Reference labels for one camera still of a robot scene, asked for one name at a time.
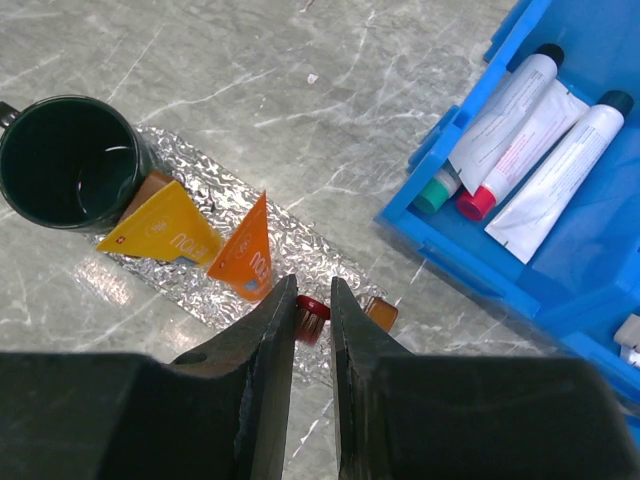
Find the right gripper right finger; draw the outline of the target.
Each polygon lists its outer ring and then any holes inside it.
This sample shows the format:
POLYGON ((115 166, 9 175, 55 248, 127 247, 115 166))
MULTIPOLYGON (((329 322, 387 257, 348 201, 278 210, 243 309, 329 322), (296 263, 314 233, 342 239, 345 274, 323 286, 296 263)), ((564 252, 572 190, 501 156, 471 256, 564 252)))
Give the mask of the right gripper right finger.
POLYGON ((635 479, 606 382, 566 356, 417 355, 331 284, 342 479, 635 479))

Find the red toothbrush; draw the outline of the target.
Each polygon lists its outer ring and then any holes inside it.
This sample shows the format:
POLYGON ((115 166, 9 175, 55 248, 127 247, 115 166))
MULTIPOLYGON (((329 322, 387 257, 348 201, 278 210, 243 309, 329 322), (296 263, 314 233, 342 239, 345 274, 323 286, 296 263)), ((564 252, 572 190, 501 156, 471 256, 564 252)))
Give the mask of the red toothbrush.
POLYGON ((315 345, 330 316, 328 306, 306 295, 299 295, 296 298, 295 338, 307 345, 315 345))

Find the orange toothpaste tube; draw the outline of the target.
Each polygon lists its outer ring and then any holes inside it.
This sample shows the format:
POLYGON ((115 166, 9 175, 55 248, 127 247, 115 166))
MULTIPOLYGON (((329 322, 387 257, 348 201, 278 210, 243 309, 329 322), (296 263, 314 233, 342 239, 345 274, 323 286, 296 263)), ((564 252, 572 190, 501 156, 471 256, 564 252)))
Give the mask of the orange toothpaste tube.
POLYGON ((261 301, 272 289, 272 260, 263 192, 226 242, 207 275, 229 285, 249 302, 261 301))

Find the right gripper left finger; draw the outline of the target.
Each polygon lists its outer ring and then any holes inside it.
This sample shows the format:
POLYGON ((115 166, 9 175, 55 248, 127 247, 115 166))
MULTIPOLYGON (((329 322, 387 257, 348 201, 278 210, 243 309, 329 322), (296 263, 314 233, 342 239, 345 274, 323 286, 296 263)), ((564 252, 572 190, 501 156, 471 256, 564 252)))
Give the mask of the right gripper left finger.
POLYGON ((297 281, 171 363, 131 353, 3 353, 5 479, 278 479, 297 281))

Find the yellow toothpaste tube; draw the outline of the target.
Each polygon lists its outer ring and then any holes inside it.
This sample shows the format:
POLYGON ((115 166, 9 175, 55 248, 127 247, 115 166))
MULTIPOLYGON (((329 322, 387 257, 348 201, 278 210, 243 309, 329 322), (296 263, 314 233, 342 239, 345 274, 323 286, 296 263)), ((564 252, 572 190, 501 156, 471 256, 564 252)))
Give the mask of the yellow toothpaste tube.
POLYGON ((177 181, 154 193, 96 246, 100 252, 168 263, 211 263, 224 238, 177 181))

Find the dark green mug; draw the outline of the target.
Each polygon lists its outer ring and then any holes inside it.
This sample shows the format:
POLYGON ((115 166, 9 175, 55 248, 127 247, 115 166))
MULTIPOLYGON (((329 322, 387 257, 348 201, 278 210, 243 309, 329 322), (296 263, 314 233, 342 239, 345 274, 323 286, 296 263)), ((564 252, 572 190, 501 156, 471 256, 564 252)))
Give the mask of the dark green mug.
POLYGON ((37 225, 112 229, 157 159, 141 134, 94 98, 56 96, 19 111, 1 105, 1 193, 37 225))

